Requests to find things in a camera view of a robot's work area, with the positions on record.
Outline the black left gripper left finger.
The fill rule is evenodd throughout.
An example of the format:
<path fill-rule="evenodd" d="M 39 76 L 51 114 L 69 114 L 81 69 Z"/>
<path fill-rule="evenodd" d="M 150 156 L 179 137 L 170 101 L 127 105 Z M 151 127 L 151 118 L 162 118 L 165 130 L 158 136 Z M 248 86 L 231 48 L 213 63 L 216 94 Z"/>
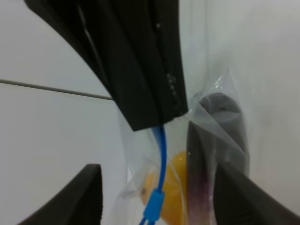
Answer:
<path fill-rule="evenodd" d="M 103 215 L 102 171 L 87 164 L 56 196 L 21 225 L 99 225 Z"/>

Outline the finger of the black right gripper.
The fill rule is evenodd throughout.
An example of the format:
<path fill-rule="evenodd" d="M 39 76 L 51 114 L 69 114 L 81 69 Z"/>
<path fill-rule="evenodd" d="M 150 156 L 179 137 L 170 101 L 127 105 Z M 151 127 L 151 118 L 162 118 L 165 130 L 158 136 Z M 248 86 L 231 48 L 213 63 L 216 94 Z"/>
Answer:
<path fill-rule="evenodd" d="M 173 117 L 187 113 L 188 104 L 180 48 L 178 0 L 151 0 L 155 41 L 172 96 Z"/>
<path fill-rule="evenodd" d="M 80 55 L 134 131 L 163 124 L 142 68 L 106 0 L 28 0 L 25 3 Z"/>

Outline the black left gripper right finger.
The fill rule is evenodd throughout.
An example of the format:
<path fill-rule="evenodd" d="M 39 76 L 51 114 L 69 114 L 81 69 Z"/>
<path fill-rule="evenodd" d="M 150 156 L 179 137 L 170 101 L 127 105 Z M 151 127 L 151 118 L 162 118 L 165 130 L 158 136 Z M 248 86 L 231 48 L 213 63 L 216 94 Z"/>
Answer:
<path fill-rule="evenodd" d="M 298 225 L 300 217 L 229 163 L 215 175 L 213 206 L 218 225 Z"/>

